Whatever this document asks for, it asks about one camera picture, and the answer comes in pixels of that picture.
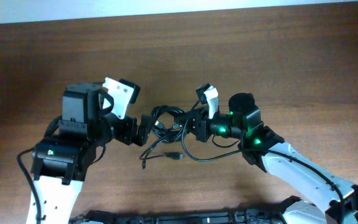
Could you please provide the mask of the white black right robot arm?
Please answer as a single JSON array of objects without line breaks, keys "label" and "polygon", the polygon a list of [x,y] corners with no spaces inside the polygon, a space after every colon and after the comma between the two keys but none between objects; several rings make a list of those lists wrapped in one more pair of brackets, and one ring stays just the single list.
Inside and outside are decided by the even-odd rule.
[{"label": "white black right robot arm", "polygon": [[303,194],[305,200],[284,202],[284,223],[358,223],[358,185],[311,162],[264,125],[252,94],[233,95],[228,114],[219,112],[214,99],[200,100],[202,107],[179,115],[175,122],[201,142],[210,136],[239,140],[238,151],[249,164]]}]

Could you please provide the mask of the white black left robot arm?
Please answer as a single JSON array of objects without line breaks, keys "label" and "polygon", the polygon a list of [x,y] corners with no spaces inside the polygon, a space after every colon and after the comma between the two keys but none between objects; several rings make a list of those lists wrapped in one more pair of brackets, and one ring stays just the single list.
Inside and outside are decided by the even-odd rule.
[{"label": "white black left robot arm", "polygon": [[61,115],[30,150],[27,223],[68,223],[88,167],[99,161],[97,148],[113,139],[138,146],[147,141],[146,127],[126,114],[139,92],[139,85],[124,79],[67,85]]}]

